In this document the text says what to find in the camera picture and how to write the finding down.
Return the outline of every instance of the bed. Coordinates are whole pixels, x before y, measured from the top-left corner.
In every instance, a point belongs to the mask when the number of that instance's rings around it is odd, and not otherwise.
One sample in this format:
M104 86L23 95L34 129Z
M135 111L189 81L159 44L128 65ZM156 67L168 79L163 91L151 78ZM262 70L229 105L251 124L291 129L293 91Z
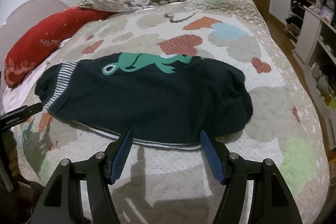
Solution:
M188 35L197 39L186 44L182 38ZM243 131L218 140L247 160L273 159L303 223L314 222L329 185L319 120L252 0L187 0L90 22L45 68L117 52L198 55L242 70L253 117ZM34 81L27 85L29 92L22 104L39 102ZM43 185L63 158L86 160L114 140L102 131L60 121L45 109L14 127L13 133L21 174ZM197 148L181 152L134 144L121 178L110 187L121 222L211 223L224 188L203 159ZM84 215L90 219L84 182L81 188ZM249 182L240 223L247 223L252 189Z

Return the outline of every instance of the striped trim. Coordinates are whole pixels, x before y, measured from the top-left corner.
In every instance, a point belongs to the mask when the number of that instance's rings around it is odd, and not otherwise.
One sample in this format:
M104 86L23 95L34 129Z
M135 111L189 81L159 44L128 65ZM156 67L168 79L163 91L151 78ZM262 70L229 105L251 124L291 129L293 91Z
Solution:
M61 68L58 71L57 82L54 94L49 99L48 102L44 105L45 108L50 108L53 103L56 102L58 97L60 97L63 92L66 90L70 83L71 75L73 74L75 68L77 66L77 62L65 62L62 63Z

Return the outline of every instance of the picture frame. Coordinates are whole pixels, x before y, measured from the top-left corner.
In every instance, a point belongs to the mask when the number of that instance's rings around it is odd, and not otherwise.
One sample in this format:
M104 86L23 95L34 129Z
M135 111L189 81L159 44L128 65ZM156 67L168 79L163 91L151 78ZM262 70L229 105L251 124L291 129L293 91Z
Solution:
M321 12L320 12L320 17L324 22L331 24L333 16L334 16L334 12L332 10L330 10L326 6L322 7Z

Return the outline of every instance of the folded garment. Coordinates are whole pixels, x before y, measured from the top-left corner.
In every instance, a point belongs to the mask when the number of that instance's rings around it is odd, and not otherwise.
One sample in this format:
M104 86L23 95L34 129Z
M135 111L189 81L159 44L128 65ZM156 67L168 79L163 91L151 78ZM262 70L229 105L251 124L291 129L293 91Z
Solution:
M235 133L252 116L239 69L198 56L117 53L46 70L35 94L56 117L151 144L199 144L202 129Z

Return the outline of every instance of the headboard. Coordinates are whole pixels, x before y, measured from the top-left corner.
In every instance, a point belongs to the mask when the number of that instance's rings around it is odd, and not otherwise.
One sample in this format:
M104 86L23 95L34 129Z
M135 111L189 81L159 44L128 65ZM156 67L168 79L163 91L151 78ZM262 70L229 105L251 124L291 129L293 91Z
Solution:
M2 94L6 88L4 81L4 61L14 43L31 27L42 19L69 8L60 0L29 0L16 8L0 28L0 113L2 113Z

